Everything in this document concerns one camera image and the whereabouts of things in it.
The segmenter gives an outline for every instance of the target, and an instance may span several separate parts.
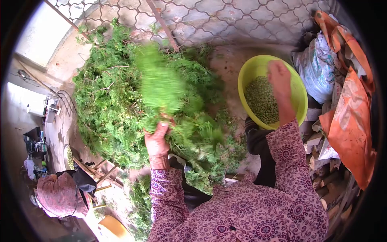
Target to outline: pink patterned shirt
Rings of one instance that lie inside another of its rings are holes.
[[[148,241],[323,241],[328,215],[313,190],[296,120],[266,136],[276,162],[275,188],[253,173],[188,212],[180,170],[152,170],[153,226]]]

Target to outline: pile of green branches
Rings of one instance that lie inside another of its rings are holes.
[[[143,129],[153,132],[158,121],[173,120],[166,137],[171,151],[192,167],[187,182],[211,194],[226,170],[235,170],[245,157],[244,142],[233,137],[221,80],[206,68],[211,49],[158,50],[131,41],[129,29],[117,20],[112,28],[110,39],[100,26],[81,40],[92,43],[89,59],[73,78],[83,142],[104,159],[140,169],[149,164]],[[215,104],[221,108],[210,116],[207,108]],[[149,232],[141,230],[150,206],[143,202],[149,191],[143,190],[134,187],[131,195],[142,211],[141,223],[134,220],[138,239]]]

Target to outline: orange tarp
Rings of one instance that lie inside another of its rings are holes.
[[[315,20],[330,48],[339,52],[341,45],[348,44],[367,75],[366,80],[359,79],[350,67],[337,107],[319,116],[329,144],[364,190],[372,177],[376,157],[371,148],[370,131],[370,96],[375,90],[371,68],[360,45],[348,31],[323,11],[316,12]]]

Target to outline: right hand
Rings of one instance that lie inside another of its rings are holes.
[[[149,156],[158,156],[168,154],[170,149],[164,136],[168,132],[168,123],[159,122],[156,126],[156,131],[151,134],[144,129],[145,146]]]
[[[291,99],[290,71],[281,60],[271,60],[267,64],[267,80],[273,87],[277,102],[289,102]]]

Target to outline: plastic bucket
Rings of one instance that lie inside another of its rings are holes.
[[[296,112],[296,118],[298,125],[300,126],[307,115],[308,110],[308,96],[305,86],[293,67],[283,61],[280,58],[271,56],[271,55],[258,55],[249,59],[239,72],[238,76],[238,92],[239,98],[241,99],[242,105],[246,110],[249,117],[260,127],[264,129],[277,129],[279,126],[279,121],[274,124],[265,124],[250,109],[245,99],[244,91],[246,86],[258,76],[267,76],[267,63],[271,60],[281,60],[288,70],[291,73],[291,103],[293,110]]]

